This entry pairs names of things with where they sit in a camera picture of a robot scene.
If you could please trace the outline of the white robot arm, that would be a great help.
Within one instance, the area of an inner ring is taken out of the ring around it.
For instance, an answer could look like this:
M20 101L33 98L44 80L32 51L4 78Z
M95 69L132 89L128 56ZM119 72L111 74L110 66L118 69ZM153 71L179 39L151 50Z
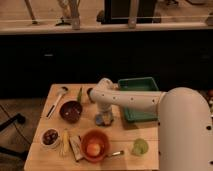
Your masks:
M209 105L187 87L165 91L116 90L101 79L89 96L106 112L112 105L158 117L160 171L213 171L213 121Z

